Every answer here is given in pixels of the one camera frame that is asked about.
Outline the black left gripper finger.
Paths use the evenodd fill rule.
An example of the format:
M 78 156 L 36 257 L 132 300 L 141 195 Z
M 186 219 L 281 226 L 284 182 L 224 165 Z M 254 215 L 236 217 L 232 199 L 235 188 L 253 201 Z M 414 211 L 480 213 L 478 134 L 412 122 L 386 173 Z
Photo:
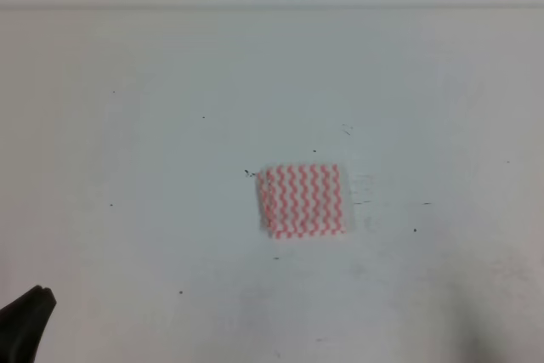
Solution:
M 1 337 L 14 337 L 24 334 L 42 334 L 43 320 L 41 305 L 44 288 L 32 289 L 1 308 Z
M 1 363 L 34 363 L 57 301 L 50 288 L 31 290 L 1 308 Z

